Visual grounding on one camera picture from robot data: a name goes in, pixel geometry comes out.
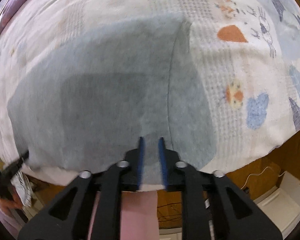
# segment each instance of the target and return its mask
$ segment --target triangular cutout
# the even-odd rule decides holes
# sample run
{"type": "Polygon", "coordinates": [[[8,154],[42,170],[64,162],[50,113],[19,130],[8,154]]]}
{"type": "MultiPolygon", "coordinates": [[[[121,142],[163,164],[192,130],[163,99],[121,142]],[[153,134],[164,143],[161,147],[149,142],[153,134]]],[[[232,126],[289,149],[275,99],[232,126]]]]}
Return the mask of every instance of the triangular cutout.
{"type": "Polygon", "coordinates": [[[52,207],[52,209],[49,211],[49,215],[58,218],[62,221],[66,220],[69,215],[74,197],[77,194],[77,191],[78,189],[76,187],[72,188],[67,195],[65,195],[52,207]]]}
{"type": "Polygon", "coordinates": [[[227,187],[226,191],[237,219],[242,219],[252,215],[252,210],[231,188],[227,187]]]}

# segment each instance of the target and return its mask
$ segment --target bed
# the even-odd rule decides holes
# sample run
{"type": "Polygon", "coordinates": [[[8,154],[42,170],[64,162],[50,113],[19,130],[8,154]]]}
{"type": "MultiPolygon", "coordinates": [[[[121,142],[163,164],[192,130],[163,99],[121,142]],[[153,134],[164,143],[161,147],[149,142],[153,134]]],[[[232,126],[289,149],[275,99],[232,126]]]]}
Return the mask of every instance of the bed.
{"type": "Polygon", "coordinates": [[[146,139],[234,171],[300,130],[294,0],[27,0],[0,35],[0,157],[66,185],[146,139]]]}

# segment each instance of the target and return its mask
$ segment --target gray cloth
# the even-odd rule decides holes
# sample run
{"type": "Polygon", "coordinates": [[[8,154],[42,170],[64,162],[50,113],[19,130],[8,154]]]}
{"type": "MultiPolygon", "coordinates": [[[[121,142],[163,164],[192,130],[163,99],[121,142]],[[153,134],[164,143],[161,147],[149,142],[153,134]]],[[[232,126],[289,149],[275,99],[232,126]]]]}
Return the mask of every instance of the gray cloth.
{"type": "Polygon", "coordinates": [[[99,172],[144,136],[143,183],[161,184],[157,143],[202,168],[215,155],[208,101],[181,14],[105,25],[35,66],[8,102],[32,168],[99,172]]]}

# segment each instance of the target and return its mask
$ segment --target white blanket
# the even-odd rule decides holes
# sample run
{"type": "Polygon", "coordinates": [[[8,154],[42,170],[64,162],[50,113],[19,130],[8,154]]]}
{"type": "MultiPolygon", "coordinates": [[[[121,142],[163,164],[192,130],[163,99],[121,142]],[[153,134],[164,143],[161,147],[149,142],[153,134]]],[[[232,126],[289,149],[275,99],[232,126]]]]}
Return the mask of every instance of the white blanket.
{"type": "MultiPolygon", "coordinates": [[[[294,0],[28,0],[0,36],[2,160],[18,157],[8,101],[51,51],[96,26],[178,12],[191,23],[190,52],[214,127],[216,152],[202,171],[236,170],[300,130],[300,8],[294,0]]],[[[53,167],[32,173],[62,185],[75,174],[53,167]]]]}

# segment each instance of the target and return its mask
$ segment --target gray fabric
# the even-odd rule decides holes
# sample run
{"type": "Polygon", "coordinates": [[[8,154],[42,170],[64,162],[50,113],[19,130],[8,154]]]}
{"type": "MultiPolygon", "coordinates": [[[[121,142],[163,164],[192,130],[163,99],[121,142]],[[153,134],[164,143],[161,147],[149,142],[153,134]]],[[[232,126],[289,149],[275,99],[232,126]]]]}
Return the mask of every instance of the gray fabric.
{"type": "Polygon", "coordinates": [[[143,183],[160,184],[157,143],[202,168],[216,152],[205,91],[182,15],[105,25],[53,51],[8,102],[32,168],[99,172],[146,139],[143,183]]]}

